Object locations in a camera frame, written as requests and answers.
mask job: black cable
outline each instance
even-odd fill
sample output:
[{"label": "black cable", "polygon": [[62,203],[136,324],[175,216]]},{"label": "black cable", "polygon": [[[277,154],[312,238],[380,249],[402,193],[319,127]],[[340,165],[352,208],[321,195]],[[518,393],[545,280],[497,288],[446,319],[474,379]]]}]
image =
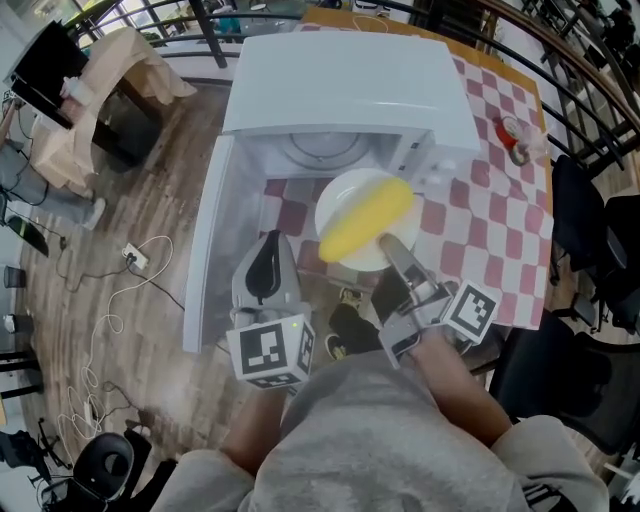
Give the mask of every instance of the black cable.
[{"label": "black cable", "polygon": [[18,199],[20,199],[20,201],[22,201],[23,203],[27,203],[28,205],[31,205],[31,206],[40,206],[47,199],[47,195],[49,195],[49,182],[47,181],[47,184],[44,187],[44,194],[42,194],[42,199],[40,200],[39,203],[30,203],[29,201],[27,201],[24,197],[20,196],[19,194],[16,194],[15,192],[11,192],[11,193],[14,196],[16,196]]},{"label": "black cable", "polygon": [[127,271],[127,267],[125,266],[125,268],[121,269],[121,270],[114,270],[112,272],[107,272],[105,274],[98,274],[98,275],[94,275],[94,274],[88,274],[86,272],[83,272],[82,274],[80,274],[80,280],[78,281],[78,286],[76,286],[75,288],[69,288],[67,286],[68,280],[69,280],[69,276],[63,276],[60,273],[60,268],[59,268],[59,264],[60,264],[60,260],[62,259],[62,255],[64,254],[64,249],[62,249],[60,251],[60,255],[58,256],[58,260],[56,261],[56,274],[58,274],[58,277],[61,277],[62,279],[64,279],[64,288],[65,290],[67,290],[69,293],[76,293],[79,289],[80,289],[80,285],[82,284],[82,280],[85,277],[89,277],[91,279],[104,279],[105,277],[110,277],[110,276],[117,276],[119,274],[123,274],[124,272]]},{"label": "black cable", "polygon": [[25,157],[25,159],[27,160],[27,163],[24,164],[22,166],[22,169],[20,169],[17,173],[16,173],[16,182],[13,185],[13,187],[11,187],[10,189],[7,189],[4,185],[2,185],[2,188],[5,189],[5,192],[11,192],[13,193],[13,191],[16,189],[16,187],[18,185],[20,185],[20,181],[22,180],[22,173],[24,173],[24,171],[26,170],[26,168],[29,166],[29,164],[31,163],[31,154],[29,154],[29,156],[24,154],[24,151],[22,151],[21,149],[18,150],[18,153],[22,153],[22,156]]},{"label": "black cable", "polygon": [[[141,279],[147,279],[144,276],[141,276],[140,274],[136,274],[133,270],[131,270],[131,263],[127,264],[127,270],[129,272],[131,272],[134,276],[139,277]],[[180,304],[173,295],[171,295],[167,290],[165,290],[162,286],[160,286],[159,284],[156,284],[154,281],[148,281],[149,284],[152,284],[153,286],[155,286],[158,290],[160,290],[161,292],[163,292],[167,297],[169,297],[173,302],[175,302],[176,306],[178,306],[182,311],[184,311],[184,306],[182,304]]]},{"label": "black cable", "polygon": [[[109,384],[111,386],[111,389],[107,389],[107,384]],[[112,382],[110,380],[107,380],[102,385],[102,390],[105,393],[113,393],[114,391],[118,390],[120,392],[120,394],[122,395],[122,397],[127,401],[127,406],[126,407],[114,407],[107,414],[104,415],[104,418],[102,418],[103,420],[107,419],[109,416],[111,416],[116,411],[124,411],[126,409],[135,409],[136,411],[138,411],[138,413],[143,412],[143,410],[140,409],[140,407],[137,407],[137,406],[135,406],[133,404],[133,402],[129,399],[129,397],[123,391],[123,389],[120,386],[118,386],[116,383],[114,383],[114,382]]]},{"label": "black cable", "polygon": [[[129,270],[129,272],[131,272],[134,276],[139,277],[140,279],[147,279],[144,276],[141,276],[140,274],[136,274],[133,270],[131,270],[131,265],[133,264],[135,260],[130,259],[127,261],[127,269]],[[171,295],[167,290],[165,290],[162,286],[160,286],[159,284],[156,284],[154,281],[147,281],[148,284],[152,284],[153,286],[155,286],[158,290],[160,290],[161,292],[163,292],[167,297],[169,297],[175,304],[176,306],[178,306],[182,311],[184,311],[184,306],[182,304],[180,304],[173,295]],[[216,343],[216,346],[222,350],[224,353],[229,354],[229,351],[224,348],[222,345],[220,345],[219,343]]]},{"label": "black cable", "polygon": [[33,141],[33,137],[29,137],[24,131],[24,128],[22,128],[22,117],[20,116],[21,112],[22,112],[22,108],[18,110],[18,125],[20,126],[20,131],[22,132],[22,135],[24,135],[25,139],[29,139],[30,141]]},{"label": "black cable", "polygon": [[18,217],[22,217],[24,220],[31,222],[31,224],[35,224],[36,226],[40,226],[42,229],[47,230],[49,233],[56,235],[58,238],[60,238],[60,240],[65,240],[67,239],[67,237],[62,236],[60,233],[58,233],[57,231],[54,231],[53,229],[49,229],[47,226],[40,224],[39,222],[36,222],[35,220],[30,219],[29,217],[22,215],[21,213],[18,213],[17,211],[13,210],[10,206],[7,206],[7,210],[9,210],[11,213],[17,215]]},{"label": "black cable", "polygon": [[38,507],[42,509],[42,496],[40,495],[40,487],[44,483],[44,479],[40,480],[38,483],[38,487],[36,487],[36,501],[38,502]]}]

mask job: white cable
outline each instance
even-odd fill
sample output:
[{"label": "white cable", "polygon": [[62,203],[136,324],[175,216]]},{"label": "white cable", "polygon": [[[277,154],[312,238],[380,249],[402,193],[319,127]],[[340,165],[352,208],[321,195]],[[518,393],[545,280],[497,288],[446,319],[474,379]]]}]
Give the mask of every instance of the white cable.
[{"label": "white cable", "polygon": [[[100,319],[96,322],[95,327],[93,328],[93,332],[91,333],[91,345],[89,348],[89,362],[80,369],[80,380],[82,381],[82,385],[84,386],[84,389],[87,393],[86,399],[82,400],[80,393],[78,393],[78,391],[74,387],[72,386],[67,387],[67,399],[69,401],[69,409],[71,410],[71,416],[61,413],[58,415],[56,423],[58,426],[58,434],[60,436],[60,439],[62,439],[62,445],[64,446],[65,452],[67,453],[67,457],[69,458],[69,461],[71,462],[72,466],[74,465],[73,458],[71,457],[71,454],[69,453],[69,448],[67,447],[66,436],[65,436],[66,432],[63,432],[62,420],[63,419],[69,420],[73,425],[73,428],[75,429],[75,436],[80,439],[84,439],[85,441],[90,441],[94,439],[99,433],[102,433],[102,422],[106,417],[107,410],[105,405],[94,394],[94,390],[99,388],[100,382],[98,380],[97,375],[91,369],[91,364],[93,363],[93,348],[94,348],[94,340],[95,340],[96,332],[98,332],[98,327],[100,327],[102,322],[107,320],[111,331],[114,334],[121,334],[124,331],[124,320],[122,320],[122,318],[119,315],[111,314],[111,303],[113,302],[113,299],[117,295],[120,295],[121,293],[124,293],[129,290],[135,290],[137,288],[140,288],[141,286],[144,286],[148,282],[153,281],[156,277],[162,274],[166,270],[166,268],[169,266],[169,263],[171,263],[171,259],[173,258],[173,241],[168,236],[166,235],[154,236],[153,238],[150,238],[149,240],[144,242],[142,245],[140,245],[138,249],[142,249],[149,242],[152,242],[158,239],[165,239],[169,242],[170,252],[169,252],[169,258],[167,258],[166,263],[158,272],[156,272],[149,279],[145,279],[143,282],[135,286],[129,286],[127,288],[123,288],[122,290],[118,290],[113,295],[111,295],[111,297],[109,298],[109,302],[107,303],[107,314],[100,317]],[[112,323],[112,319],[116,319],[116,318],[120,322],[120,327],[118,329],[116,329]],[[76,412],[76,409],[73,406],[74,398],[78,403],[81,404],[82,414],[78,414]],[[95,413],[95,415],[99,417],[98,420],[88,422],[85,419],[84,404],[86,403],[88,403],[89,406],[91,407],[92,414]]]},{"label": "white cable", "polygon": [[358,23],[356,22],[356,20],[360,18],[360,19],[366,19],[366,20],[375,20],[378,23],[382,23],[382,25],[384,26],[384,33],[388,34],[389,33],[389,26],[384,22],[384,20],[381,20],[380,18],[378,18],[377,16],[354,16],[353,19],[353,24],[356,27],[356,29],[359,32],[364,32],[360,26],[358,25]]}]

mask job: black chair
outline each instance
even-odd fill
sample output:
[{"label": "black chair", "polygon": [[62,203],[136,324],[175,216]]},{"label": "black chair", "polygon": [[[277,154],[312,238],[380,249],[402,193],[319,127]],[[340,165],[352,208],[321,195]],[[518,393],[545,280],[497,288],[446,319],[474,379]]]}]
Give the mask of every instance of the black chair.
[{"label": "black chair", "polygon": [[640,211],[640,195],[612,197],[605,206],[607,225],[627,254],[627,266],[616,271],[597,289],[613,315],[613,325],[629,333],[640,332],[640,240],[635,216]]},{"label": "black chair", "polygon": [[151,444],[128,429],[124,436],[102,434],[82,450],[73,476],[42,492],[47,512],[147,512],[176,467],[160,463],[149,483],[131,498],[151,452]]},{"label": "black chair", "polygon": [[[618,238],[622,229],[614,229],[609,224],[604,201],[584,172],[568,156],[562,155],[556,161],[551,176],[553,188],[553,240],[571,258],[571,270],[586,271],[596,286],[592,302],[599,302],[598,327],[604,319],[605,303],[614,313],[615,304],[624,301],[635,290],[640,289],[640,279],[632,279],[631,274],[622,278],[628,255]],[[551,282],[559,280],[557,261],[552,255]],[[625,283],[621,288],[620,279]]]},{"label": "black chair", "polygon": [[540,330],[511,332],[489,392],[512,418],[555,416],[604,453],[626,452],[640,426],[640,344],[574,334],[544,311]]},{"label": "black chair", "polygon": [[38,480],[51,482],[51,473],[44,460],[46,451],[42,450],[35,439],[22,430],[15,434],[0,432],[0,462],[10,468],[22,466],[33,467],[38,471],[38,477],[30,478],[32,484]]}]

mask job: power strip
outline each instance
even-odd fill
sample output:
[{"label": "power strip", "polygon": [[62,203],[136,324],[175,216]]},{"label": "power strip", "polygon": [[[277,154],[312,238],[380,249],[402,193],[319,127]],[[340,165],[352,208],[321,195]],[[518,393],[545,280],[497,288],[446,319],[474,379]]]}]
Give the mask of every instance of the power strip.
[{"label": "power strip", "polygon": [[140,270],[144,270],[146,266],[149,264],[149,258],[147,258],[144,254],[142,254],[132,244],[127,244],[127,246],[122,250],[122,255],[125,257],[125,259],[128,258],[129,255],[135,257],[135,261],[133,263]]},{"label": "power strip", "polygon": [[89,402],[84,403],[84,421],[86,421],[87,425],[93,428],[93,414],[91,410],[91,404]]}]

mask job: red and white tablecloth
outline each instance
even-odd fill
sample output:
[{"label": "red and white tablecloth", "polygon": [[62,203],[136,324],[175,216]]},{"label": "red and white tablecloth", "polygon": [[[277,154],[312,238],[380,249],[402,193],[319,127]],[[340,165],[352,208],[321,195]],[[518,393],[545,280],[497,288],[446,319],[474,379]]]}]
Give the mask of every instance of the red and white tablecloth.
[{"label": "red and white tablecloth", "polygon": [[[300,30],[336,30],[303,25]],[[535,97],[492,71],[453,56],[473,112],[482,153],[453,180],[425,184],[421,230],[414,248],[423,265],[446,280],[470,279],[500,302],[496,322],[537,329],[547,283],[553,218],[543,162],[518,167],[496,136],[493,119],[538,125]],[[261,231],[288,235],[301,271],[372,289],[378,273],[356,272],[318,258],[315,206],[328,179],[270,180]]]}]

